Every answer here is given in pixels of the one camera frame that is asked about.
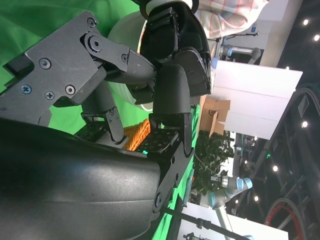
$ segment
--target cable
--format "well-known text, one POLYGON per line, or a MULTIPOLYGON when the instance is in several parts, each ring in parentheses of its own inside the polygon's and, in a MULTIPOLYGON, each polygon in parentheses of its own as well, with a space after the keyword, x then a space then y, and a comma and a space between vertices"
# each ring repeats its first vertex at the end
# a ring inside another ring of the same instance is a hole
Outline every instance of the cable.
POLYGON ((204 169, 204 170, 208 169, 211 173, 213 173, 214 175, 216 175, 216 173, 215 173, 214 171, 212 171, 207 165, 205 165, 205 164, 198 158, 198 156, 196 155, 196 153, 194 153, 194 156, 196 157, 196 159, 198 159, 198 161, 199 161, 200 163, 202 163, 203 166, 205 166, 205 169, 204 169))
POLYGON ((131 0, 132 2, 134 2, 135 4, 140 5, 140 0, 131 0))
POLYGON ((219 234, 222 234, 222 235, 225 235, 231 239, 234 239, 234 240, 248 240, 248 238, 244 237, 244 236, 241 236, 237 233, 234 233, 232 231, 229 231, 227 229, 224 229, 220 226, 217 226, 215 224, 212 224, 210 221, 207 221, 207 220, 203 220, 201 218, 195 218, 193 216, 190 216, 190 215, 187 215, 187 214, 184 214, 182 212, 179 212, 179 211, 175 211, 173 209, 170 209, 170 208, 167 208, 167 207, 163 207, 162 208, 162 211, 164 213, 167 213, 167 214, 170 214, 174 217, 177 217, 177 218, 180 218, 182 220, 186 220, 190 223, 193 223, 193 224, 196 224, 197 227, 199 226, 203 226, 205 227, 206 229, 210 229, 210 230, 213 230, 219 234))
POLYGON ((289 212, 289 215, 291 216, 294 222, 294 225, 296 227, 298 240, 306 240, 307 237, 306 237, 306 230, 304 226, 304 220, 299 212, 299 209, 296 207, 296 205, 287 198, 279 198, 272 204, 269 212, 267 213, 267 217, 265 219, 264 224, 269 226, 271 224, 272 218, 280 209, 285 209, 286 211, 289 212), (288 204, 293 211, 288 207, 284 206, 283 204, 288 204))

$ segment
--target metal pole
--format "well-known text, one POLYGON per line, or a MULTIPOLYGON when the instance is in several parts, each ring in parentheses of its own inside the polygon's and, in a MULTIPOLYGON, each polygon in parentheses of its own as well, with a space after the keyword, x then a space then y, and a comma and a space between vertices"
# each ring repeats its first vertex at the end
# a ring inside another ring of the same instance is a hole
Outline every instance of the metal pole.
MULTIPOLYGON (((216 212, 216 215, 218 216, 221 227, 224 229, 227 229, 230 232, 233 232, 228 215, 227 215, 227 211, 225 210, 225 206, 215 208, 214 210, 216 212)), ((225 237, 225 240, 231 240, 231 238, 226 235, 224 237, 225 237)))

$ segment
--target person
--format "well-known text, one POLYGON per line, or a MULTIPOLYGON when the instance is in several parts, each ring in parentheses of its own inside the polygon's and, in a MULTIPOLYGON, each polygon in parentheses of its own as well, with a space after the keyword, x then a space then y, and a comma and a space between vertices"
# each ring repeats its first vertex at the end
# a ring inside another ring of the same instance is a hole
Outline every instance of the person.
POLYGON ((207 39, 237 34, 251 27, 269 0, 199 0, 195 16, 207 39))

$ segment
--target table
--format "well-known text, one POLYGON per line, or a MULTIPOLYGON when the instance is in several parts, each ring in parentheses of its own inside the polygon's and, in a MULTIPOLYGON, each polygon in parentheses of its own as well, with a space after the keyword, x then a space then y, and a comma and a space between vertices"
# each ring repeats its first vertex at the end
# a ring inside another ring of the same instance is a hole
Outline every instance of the table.
MULTIPOLYGON (((99 20, 97 28, 103 36, 108 36, 113 25, 124 16, 136 12, 139 6, 130 0, 1 0, 0 5, 0 66, 24 53, 32 45, 51 34, 63 24, 83 11, 90 11, 99 20)), ((12 76, 0 67, 0 92, 12 76)), ((149 113, 123 101, 112 93, 124 127, 132 126, 148 118, 149 113)), ((70 134, 76 133, 85 125, 80 113, 81 106, 51 107, 50 128, 70 134)), ((192 110, 192 146, 197 139, 197 126, 200 107, 192 110)), ((178 195, 184 197, 186 183, 193 161, 191 160, 178 188, 174 189, 170 208, 174 208, 178 195)), ((165 240, 171 216, 164 215, 153 236, 153 240, 165 240)))

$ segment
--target white panel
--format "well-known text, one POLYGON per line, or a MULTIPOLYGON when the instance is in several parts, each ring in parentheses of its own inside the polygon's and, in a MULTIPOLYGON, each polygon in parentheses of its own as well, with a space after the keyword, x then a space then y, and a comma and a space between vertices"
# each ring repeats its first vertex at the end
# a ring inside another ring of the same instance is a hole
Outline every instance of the white panel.
POLYGON ((214 87, 290 99, 301 71, 218 61, 214 87))
POLYGON ((288 0, 270 0, 262 9, 258 20, 281 21, 284 18, 288 0))
POLYGON ((289 99, 261 95, 247 91, 214 87, 210 97, 231 100, 230 112, 279 121, 289 99))
POLYGON ((279 120, 269 120, 236 112, 228 112, 224 129, 269 140, 279 120))
MULTIPOLYGON (((199 205, 192 204, 190 202, 187 203, 187 207, 183 208, 182 211, 184 214, 193 216, 195 218, 202 218, 208 221, 211 221, 213 224, 220 226, 218 216, 215 210, 202 207, 199 205)), ((230 224, 232 226, 233 232, 246 236, 253 236, 254 240, 288 240, 288 233, 277 228, 273 228, 270 226, 266 226, 260 223, 256 223, 253 221, 245 220, 240 217, 236 217, 233 215, 229 215, 230 224)), ((197 228, 197 226, 188 221, 182 220, 180 225, 180 230, 178 234, 178 240, 184 240, 183 235, 187 235, 190 233, 194 233, 196 237, 200 235, 203 238, 208 238, 211 240, 225 240, 225 237, 212 230, 197 228)))

